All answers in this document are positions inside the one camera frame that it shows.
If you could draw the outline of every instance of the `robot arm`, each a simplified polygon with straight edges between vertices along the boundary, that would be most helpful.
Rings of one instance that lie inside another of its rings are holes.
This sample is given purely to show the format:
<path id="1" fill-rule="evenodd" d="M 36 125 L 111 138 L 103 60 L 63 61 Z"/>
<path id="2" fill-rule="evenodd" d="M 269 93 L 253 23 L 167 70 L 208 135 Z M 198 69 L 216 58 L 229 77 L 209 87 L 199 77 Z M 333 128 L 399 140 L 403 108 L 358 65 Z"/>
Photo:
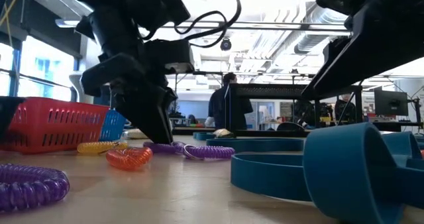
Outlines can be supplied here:
<path id="1" fill-rule="evenodd" d="M 168 87 L 166 74 L 194 71 L 189 39 L 143 42 L 168 22 L 175 25 L 190 18 L 181 0 L 78 0 L 93 9 L 76 27 L 96 39 L 103 54 L 100 64 L 86 70 L 81 78 L 84 92 L 100 95 L 100 87 L 110 83 L 116 110 L 153 142 L 172 142 L 168 108 L 177 99 Z M 236 15 L 210 34 L 225 33 Z M 138 26 L 150 34 L 142 38 Z"/>
<path id="2" fill-rule="evenodd" d="M 317 0 L 348 15 L 351 37 L 324 50 L 325 64 L 307 90 L 323 94 L 424 56 L 424 0 Z"/>

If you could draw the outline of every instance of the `security camera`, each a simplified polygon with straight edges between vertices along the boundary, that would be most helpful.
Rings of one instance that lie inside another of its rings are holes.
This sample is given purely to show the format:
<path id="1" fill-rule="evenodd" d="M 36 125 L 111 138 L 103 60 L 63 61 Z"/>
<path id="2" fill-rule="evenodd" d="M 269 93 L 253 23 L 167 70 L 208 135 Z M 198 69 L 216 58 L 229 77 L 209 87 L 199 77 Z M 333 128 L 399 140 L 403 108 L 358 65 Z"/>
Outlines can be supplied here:
<path id="1" fill-rule="evenodd" d="M 229 51 L 231 49 L 231 42 L 229 38 L 224 38 L 221 43 L 221 50 L 222 51 Z"/>

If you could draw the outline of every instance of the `yellow coiled cord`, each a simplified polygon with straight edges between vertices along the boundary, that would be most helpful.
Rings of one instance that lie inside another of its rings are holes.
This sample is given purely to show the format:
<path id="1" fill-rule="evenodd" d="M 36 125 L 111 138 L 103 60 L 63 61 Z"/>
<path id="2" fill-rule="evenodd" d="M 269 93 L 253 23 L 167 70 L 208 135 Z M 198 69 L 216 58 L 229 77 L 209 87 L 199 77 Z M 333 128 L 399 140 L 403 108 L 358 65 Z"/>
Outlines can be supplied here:
<path id="1" fill-rule="evenodd" d="M 77 150 L 82 154 L 101 154 L 112 148 L 128 148 L 125 142 L 85 142 L 78 145 Z"/>

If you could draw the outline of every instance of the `red plastic basket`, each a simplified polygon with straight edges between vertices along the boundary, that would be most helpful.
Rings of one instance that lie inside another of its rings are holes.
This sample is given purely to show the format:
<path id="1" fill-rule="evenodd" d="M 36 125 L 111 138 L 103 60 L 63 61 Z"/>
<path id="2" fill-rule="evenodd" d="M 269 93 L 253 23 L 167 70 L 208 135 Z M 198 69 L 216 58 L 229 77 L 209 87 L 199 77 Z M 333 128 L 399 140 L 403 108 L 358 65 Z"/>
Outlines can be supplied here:
<path id="1" fill-rule="evenodd" d="M 102 105 L 29 97 L 18 106 L 0 148 L 34 154 L 96 142 L 108 110 Z"/>

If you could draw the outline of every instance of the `wooden table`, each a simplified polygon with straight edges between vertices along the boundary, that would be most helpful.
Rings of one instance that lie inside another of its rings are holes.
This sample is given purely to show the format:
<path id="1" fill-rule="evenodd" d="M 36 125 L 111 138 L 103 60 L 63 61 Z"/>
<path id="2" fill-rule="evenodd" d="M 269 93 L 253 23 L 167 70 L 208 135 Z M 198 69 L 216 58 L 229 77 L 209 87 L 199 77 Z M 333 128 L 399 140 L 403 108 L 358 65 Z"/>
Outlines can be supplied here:
<path id="1" fill-rule="evenodd" d="M 204 144 L 191 137 L 175 140 Z M 131 141 L 140 146 L 141 140 Z M 0 214 L 7 224 L 328 224 L 310 203 L 281 201 L 230 184 L 230 162 L 198 162 L 156 155 L 138 172 L 108 165 L 103 156 L 59 152 L 22 156 L 0 152 L 2 163 L 56 168 L 66 172 L 71 190 L 64 201 L 23 213 Z M 424 223 L 408 208 L 402 223 Z"/>

